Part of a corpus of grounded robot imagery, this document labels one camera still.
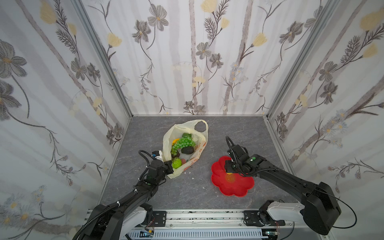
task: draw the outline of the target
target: white plastic bag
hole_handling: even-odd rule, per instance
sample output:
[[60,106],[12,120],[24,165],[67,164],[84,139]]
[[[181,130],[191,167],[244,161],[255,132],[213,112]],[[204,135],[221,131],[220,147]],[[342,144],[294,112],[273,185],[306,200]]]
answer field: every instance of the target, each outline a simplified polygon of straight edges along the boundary
[[[195,125],[199,122],[204,122],[206,126],[206,130],[204,132],[199,132],[195,130]],[[181,165],[181,167],[177,169],[173,169],[173,174],[167,175],[169,178],[174,178],[177,176],[180,176],[187,168],[189,168],[192,164],[194,164],[201,155],[201,152],[207,145],[208,141],[208,124],[204,120],[192,120],[188,121],[182,124],[175,124],[173,125],[168,132],[163,137],[163,161],[170,161],[172,160],[171,156],[171,148],[172,148],[172,142],[173,140],[177,138],[181,138],[183,133],[191,133],[192,134],[192,140],[196,143],[195,146],[195,152],[191,155],[188,162]]]

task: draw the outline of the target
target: floral wallpaper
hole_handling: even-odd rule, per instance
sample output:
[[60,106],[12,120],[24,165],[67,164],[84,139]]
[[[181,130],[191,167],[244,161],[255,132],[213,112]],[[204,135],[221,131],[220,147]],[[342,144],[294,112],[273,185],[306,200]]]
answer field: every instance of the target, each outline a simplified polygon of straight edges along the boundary
[[134,114],[265,114],[326,1],[82,0]]
[[[382,235],[383,49],[382,2],[341,1],[269,116],[297,175],[327,183],[355,210],[355,227],[332,229],[339,240]],[[335,225],[352,225],[353,213],[340,207]]]
[[128,118],[70,2],[2,1],[0,21],[1,236],[70,239]]

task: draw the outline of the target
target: gray table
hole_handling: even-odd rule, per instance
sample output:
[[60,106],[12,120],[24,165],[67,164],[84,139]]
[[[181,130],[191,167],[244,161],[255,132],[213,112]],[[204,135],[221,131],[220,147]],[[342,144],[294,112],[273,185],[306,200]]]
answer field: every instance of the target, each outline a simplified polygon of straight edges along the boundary
[[[288,193],[260,178],[255,178],[255,186],[245,197],[223,195],[211,182],[211,166],[221,156],[227,155],[226,135],[235,144],[246,147],[250,155],[257,153],[274,165],[283,166],[262,117],[200,115],[133,117],[101,203],[115,202],[133,190],[132,186],[146,165],[138,150],[149,153],[161,150],[163,136],[170,127],[194,119],[204,119],[208,123],[207,146],[200,159],[185,174],[174,179],[167,178],[167,182],[159,187],[148,202],[154,209],[248,209],[259,208],[268,199],[296,202]],[[204,131],[205,124],[197,124],[196,129]]]

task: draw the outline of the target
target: red plate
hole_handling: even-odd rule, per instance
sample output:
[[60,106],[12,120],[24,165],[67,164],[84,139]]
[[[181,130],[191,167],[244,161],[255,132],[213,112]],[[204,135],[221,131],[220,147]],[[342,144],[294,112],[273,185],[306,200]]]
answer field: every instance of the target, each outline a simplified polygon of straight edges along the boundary
[[231,158],[223,156],[218,162],[212,164],[211,181],[226,196],[244,197],[248,190],[255,185],[255,180],[253,177],[242,177],[238,173],[227,174],[224,169],[226,160],[231,160]]

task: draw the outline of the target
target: red bowl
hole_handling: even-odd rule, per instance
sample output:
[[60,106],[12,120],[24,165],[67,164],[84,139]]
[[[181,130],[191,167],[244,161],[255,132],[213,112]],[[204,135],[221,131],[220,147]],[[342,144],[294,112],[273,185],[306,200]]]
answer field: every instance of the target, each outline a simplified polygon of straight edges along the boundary
[[212,164],[211,181],[226,196],[244,197],[248,190],[255,185],[255,180],[253,177],[242,177],[237,173],[227,174],[224,169],[226,160],[231,160],[231,158],[223,156],[218,162]]

